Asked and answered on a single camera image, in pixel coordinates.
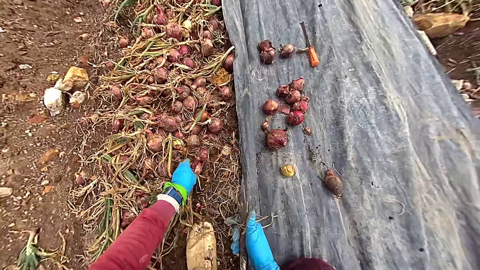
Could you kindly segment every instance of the blue latex glove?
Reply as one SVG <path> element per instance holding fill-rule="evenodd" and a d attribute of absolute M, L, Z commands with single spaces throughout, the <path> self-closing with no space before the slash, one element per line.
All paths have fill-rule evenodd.
<path fill-rule="evenodd" d="M 255 211 L 252 210 L 247 221 L 245 244 L 247 246 L 250 264 L 255 270 L 280 270 L 273 259 L 272 250 L 268 245 L 262 225 L 256 220 Z"/>

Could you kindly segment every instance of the maroon sleeve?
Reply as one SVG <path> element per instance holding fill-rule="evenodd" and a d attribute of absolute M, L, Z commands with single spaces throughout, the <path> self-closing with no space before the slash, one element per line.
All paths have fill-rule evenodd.
<path fill-rule="evenodd" d="M 163 200 L 144 209 L 89 270 L 144 270 L 174 213 Z"/>

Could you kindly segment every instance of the gloved hand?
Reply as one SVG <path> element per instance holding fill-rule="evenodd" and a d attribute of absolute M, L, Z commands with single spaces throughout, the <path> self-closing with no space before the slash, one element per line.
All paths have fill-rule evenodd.
<path fill-rule="evenodd" d="M 264 229 L 255 218 L 255 211 L 252 210 L 247 220 L 247 232 L 245 234 L 245 245 L 247 246 L 250 263 L 255 270 L 280 270 L 273 259 Z"/>
<path fill-rule="evenodd" d="M 187 202 L 188 194 L 192 191 L 193 186 L 197 183 L 197 176 L 190 168 L 190 159 L 180 162 L 177 169 L 173 172 L 172 181 L 164 185 L 164 189 L 172 186 L 180 192 L 183 198 L 183 204 Z"/>

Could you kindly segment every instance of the smartwatch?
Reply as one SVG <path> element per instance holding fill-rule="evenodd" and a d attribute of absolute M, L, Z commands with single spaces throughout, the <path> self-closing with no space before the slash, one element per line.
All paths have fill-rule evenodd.
<path fill-rule="evenodd" d="M 169 186 L 169 187 L 165 188 L 165 190 L 162 192 L 162 194 L 165 194 L 165 195 L 168 195 L 168 196 L 174 198 L 179 203 L 179 205 L 181 205 L 182 202 L 183 202 L 183 198 L 180 195 L 180 193 L 178 191 L 176 191 L 175 188 L 173 188 L 172 186 Z"/>

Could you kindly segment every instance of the black plastic sheet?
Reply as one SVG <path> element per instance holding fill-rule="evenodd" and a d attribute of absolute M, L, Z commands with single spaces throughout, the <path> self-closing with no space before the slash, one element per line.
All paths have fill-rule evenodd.
<path fill-rule="evenodd" d="M 478 126 L 470 108 L 391 0 L 223 0 L 236 48 L 235 90 L 245 204 L 278 215 L 265 229 L 279 264 L 300 256 L 337 269 L 480 269 Z M 308 55 L 260 63 L 257 43 Z M 265 148 L 262 105 L 304 77 L 305 124 L 288 146 Z M 293 178 L 279 167 L 294 164 Z M 327 165 L 342 199 L 326 190 Z"/>

